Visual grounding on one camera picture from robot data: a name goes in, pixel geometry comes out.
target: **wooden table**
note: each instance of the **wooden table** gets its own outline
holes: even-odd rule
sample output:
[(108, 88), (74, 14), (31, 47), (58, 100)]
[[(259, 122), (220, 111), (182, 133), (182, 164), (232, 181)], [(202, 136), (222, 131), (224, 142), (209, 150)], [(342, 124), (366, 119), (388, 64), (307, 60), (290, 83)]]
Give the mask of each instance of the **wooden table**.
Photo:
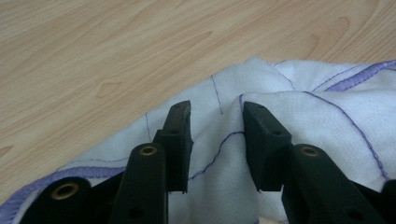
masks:
[(396, 58), (396, 1), (0, 0), (0, 203), (250, 56)]

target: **brass insert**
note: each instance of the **brass insert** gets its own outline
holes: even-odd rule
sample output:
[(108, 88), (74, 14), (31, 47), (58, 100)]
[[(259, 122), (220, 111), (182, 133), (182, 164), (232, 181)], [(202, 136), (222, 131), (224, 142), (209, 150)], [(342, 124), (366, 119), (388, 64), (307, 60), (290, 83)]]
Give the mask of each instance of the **brass insert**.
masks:
[(78, 189), (79, 189), (78, 184), (74, 182), (65, 183), (59, 186), (58, 188), (56, 188), (56, 190), (54, 190), (50, 196), (54, 200), (63, 200), (75, 195)]

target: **purple thread line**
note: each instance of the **purple thread line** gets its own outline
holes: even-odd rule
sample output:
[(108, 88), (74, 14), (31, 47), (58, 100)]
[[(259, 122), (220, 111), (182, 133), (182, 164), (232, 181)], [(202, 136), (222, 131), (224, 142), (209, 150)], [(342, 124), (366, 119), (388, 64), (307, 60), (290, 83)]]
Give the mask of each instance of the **purple thread line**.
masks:
[(242, 97), (244, 96), (244, 94), (240, 94), (239, 95), (239, 107), (241, 107), (241, 113), (244, 113), (244, 106), (243, 106), (243, 101), (242, 101)]
[(344, 74), (345, 72), (349, 72), (350, 70), (352, 70), (352, 69), (354, 69), (354, 68), (356, 68), (356, 67), (359, 67), (359, 66), (361, 66), (361, 65), (363, 65), (363, 63), (358, 64), (358, 65), (356, 65), (356, 66), (353, 66), (353, 67), (351, 67), (351, 68), (348, 68), (347, 70), (345, 70), (345, 71), (343, 71), (343, 72), (340, 72), (340, 73), (335, 74), (334, 76), (330, 77), (329, 79), (327, 79), (326, 81), (324, 81), (322, 84), (320, 84), (320, 85), (318, 85), (316, 88), (314, 88), (313, 91), (315, 91), (317, 88), (323, 86), (324, 84), (328, 83), (328, 82), (329, 82), (330, 80), (332, 80), (333, 78), (338, 77), (338, 76)]
[(285, 62), (286, 60), (283, 60), (283, 61), (281, 61), (281, 62), (279, 62), (279, 63), (276, 63), (276, 64), (274, 64), (273, 65), (273, 67), (275, 67), (275, 66), (277, 66), (277, 65), (279, 65), (279, 64), (281, 64), (281, 63), (283, 63), (283, 62)]
[(296, 90), (295, 87), (294, 87), (294, 85), (293, 85), (293, 83), (291, 82), (291, 80), (290, 80), (288, 77), (286, 77), (283, 73), (280, 73), (280, 72), (279, 72), (279, 74), (282, 75), (282, 77), (284, 77), (285, 79), (287, 79), (287, 80), (289, 81), (291, 87), (292, 87), (294, 90)]
[(370, 149), (371, 153), (373, 154), (373, 157), (374, 157), (374, 159), (375, 159), (375, 161), (376, 161), (376, 163), (377, 163), (377, 165), (378, 165), (378, 168), (379, 168), (379, 170), (380, 170), (380, 172), (381, 172), (381, 175), (385, 178), (385, 180), (388, 181), (388, 180), (389, 180), (388, 174), (387, 174), (387, 172), (385, 171), (384, 165), (382, 164), (381, 160), (379, 159), (378, 154), (376, 154), (376, 152), (375, 152), (375, 150), (374, 150), (374, 148), (373, 148), (373, 145), (372, 145), (372, 144), (370, 143), (370, 141), (368, 140), (366, 134), (361, 130), (361, 128), (358, 127), (358, 125), (357, 125), (357, 124), (355, 123), (355, 121), (353, 121), (353, 119), (347, 114), (347, 112), (346, 112), (343, 108), (341, 108), (339, 105), (336, 105), (336, 104), (334, 104), (334, 103), (332, 103), (332, 102), (330, 102), (330, 101), (328, 101), (328, 100), (325, 100), (325, 99), (323, 99), (323, 98), (321, 98), (321, 97), (319, 97), (319, 96), (316, 96), (315, 94), (313, 94), (313, 93), (311, 93), (311, 92), (308, 92), (308, 91), (304, 91), (304, 92), (307, 93), (307, 94), (309, 94), (309, 95), (311, 95), (311, 96), (313, 96), (313, 97), (316, 97), (317, 99), (319, 99), (319, 100), (321, 100), (321, 101), (323, 101), (323, 102), (326, 102), (326, 103), (329, 104), (329, 105), (332, 105), (332, 106), (336, 107), (339, 111), (341, 111), (341, 113), (344, 114), (344, 116), (349, 120), (349, 122), (352, 124), (352, 126), (355, 127), (356, 130), (358, 130), (359, 134), (360, 134), (361, 137), (363, 138), (363, 140), (364, 140), (364, 142), (366, 143), (367, 147)]
[[(122, 158), (122, 159), (118, 159), (118, 160), (114, 160), (114, 161), (126, 161), (128, 159), (129, 159), (129, 157), (126, 157), (126, 158)], [(100, 159), (88, 159), (88, 160), (80, 160), (80, 161), (71, 161), (71, 162), (67, 163), (65, 166), (70, 165), (70, 164), (74, 164), (74, 163), (77, 163), (77, 162), (82, 162), (82, 161), (84, 161), (84, 162), (86, 162), (86, 161), (114, 162), (114, 161), (106, 161), (106, 160), (100, 160)]]
[(335, 83), (334, 85), (326, 89), (326, 91), (347, 91), (355, 86), (358, 86), (369, 78), (375, 76), (385, 68), (393, 66), (395, 64), (396, 60), (372, 64), (366, 69), (360, 71), (358, 74)]
[(218, 93), (218, 88), (216, 87), (215, 79), (213, 79), (213, 76), (210, 76), (210, 78), (212, 78), (213, 86), (215, 87), (215, 91), (216, 91), (216, 96), (218, 97), (220, 113), (223, 114), (222, 113), (222, 108), (221, 108), (221, 102), (220, 102), (220, 98), (219, 98), (219, 93)]
[(198, 171), (197, 173), (195, 173), (195, 175), (193, 175), (192, 177), (190, 177), (189, 180), (195, 179), (195, 177), (197, 177), (198, 175), (203, 175), (203, 174), (207, 171), (207, 169), (215, 163), (216, 159), (218, 158), (218, 156), (219, 156), (219, 154), (220, 154), (220, 152), (221, 152), (221, 147), (224, 145), (224, 143), (225, 143), (231, 136), (234, 136), (234, 135), (240, 134), (240, 133), (243, 134), (244, 132), (243, 132), (243, 131), (238, 131), (238, 132), (233, 132), (233, 133), (228, 134), (227, 137), (225, 137), (225, 138), (222, 140), (222, 142), (220, 143), (218, 153), (217, 153), (217, 154), (215, 155), (215, 157), (213, 158), (213, 161), (210, 162), (210, 163), (205, 167), (204, 170), (201, 170), (201, 171)]
[(151, 135), (149, 134), (149, 118), (148, 118), (148, 113), (146, 113), (145, 116), (146, 116), (146, 126), (148, 127), (148, 140), (151, 142)]

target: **crumpled fabric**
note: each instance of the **crumpled fabric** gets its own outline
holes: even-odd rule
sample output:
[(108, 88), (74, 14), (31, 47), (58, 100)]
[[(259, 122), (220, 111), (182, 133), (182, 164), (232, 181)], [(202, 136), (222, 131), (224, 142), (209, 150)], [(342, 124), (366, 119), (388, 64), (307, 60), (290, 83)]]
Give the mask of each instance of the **crumpled fabric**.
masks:
[(396, 61), (268, 63), (251, 58), (186, 89), (55, 173), (15, 192), (0, 223), (18, 223), (50, 183), (80, 176), (97, 184), (124, 170), (151, 142), (171, 105), (191, 101), (189, 192), (169, 194), (169, 223), (287, 222), (280, 192), (257, 192), (245, 157), (245, 101), (267, 107), (293, 144), (324, 149), (346, 176), (380, 191), (396, 177)]

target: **purple hemmed edge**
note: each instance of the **purple hemmed edge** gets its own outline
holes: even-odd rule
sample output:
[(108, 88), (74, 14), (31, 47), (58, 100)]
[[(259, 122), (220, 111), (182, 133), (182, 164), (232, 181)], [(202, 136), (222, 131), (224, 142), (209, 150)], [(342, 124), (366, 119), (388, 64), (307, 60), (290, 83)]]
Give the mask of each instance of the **purple hemmed edge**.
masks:
[(0, 205), (0, 223), (11, 224), (18, 213), (23, 202), (30, 196), (30, 194), (37, 190), (46, 187), (54, 181), (68, 177), (78, 176), (83, 178), (109, 178), (124, 171), (125, 167), (74, 167), (67, 170), (62, 170), (52, 175), (47, 175), (38, 179), (30, 185), (16, 191), (8, 200)]
[(370, 65), (366, 69), (363, 69), (358, 74), (335, 83), (334, 85), (326, 89), (326, 91), (347, 91), (361, 84), (362, 82), (368, 80), (370, 77), (375, 76), (376, 74), (386, 69), (387, 67), (393, 65), (396, 65), (396, 60), (382, 62), (382, 63), (375, 63), (373, 65)]

